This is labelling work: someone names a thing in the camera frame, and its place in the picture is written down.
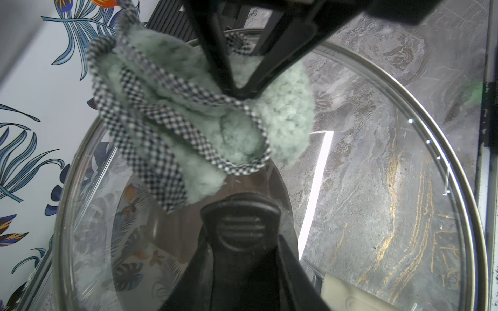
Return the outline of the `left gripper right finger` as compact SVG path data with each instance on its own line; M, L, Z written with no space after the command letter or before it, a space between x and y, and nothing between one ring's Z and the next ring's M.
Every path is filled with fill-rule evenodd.
M280 310L329 310L292 253L283 235L278 236L276 266Z

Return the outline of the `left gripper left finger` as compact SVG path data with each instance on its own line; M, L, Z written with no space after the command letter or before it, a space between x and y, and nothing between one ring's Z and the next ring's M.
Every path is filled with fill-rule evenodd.
M172 294L160 307L164 310L210 310L212 293L212 249L205 233Z

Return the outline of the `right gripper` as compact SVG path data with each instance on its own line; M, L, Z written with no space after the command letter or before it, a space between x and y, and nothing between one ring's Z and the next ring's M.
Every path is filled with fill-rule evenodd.
M220 5L242 5L272 10L254 53L262 56L248 82L235 87L228 59L226 37L219 15ZM299 61L335 29L335 18L325 9L343 5L353 15L370 16L408 25L419 24L439 1L213 1L184 0L183 6L206 56L210 74L226 95L238 99L259 96L277 77ZM303 17L320 12L314 18Z

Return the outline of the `green checkered cloth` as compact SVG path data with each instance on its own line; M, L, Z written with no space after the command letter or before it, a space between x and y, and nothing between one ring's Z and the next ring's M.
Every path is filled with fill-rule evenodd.
M255 99L222 93L205 54L142 26L120 2L114 36L87 49L93 96L127 164L171 213L214 195L228 176L248 176L270 159L294 163L307 148L315 103L296 63Z

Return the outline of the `glass pot lid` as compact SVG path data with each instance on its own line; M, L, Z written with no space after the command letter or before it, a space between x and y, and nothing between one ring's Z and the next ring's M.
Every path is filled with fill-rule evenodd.
M300 262L333 310L488 310L489 272L466 175L427 110L395 79L329 42L328 112L316 104L294 165L230 178L216 200L258 192L290 213ZM53 242L55 310L157 310L198 246L202 204L166 215L126 166L101 121L77 152Z

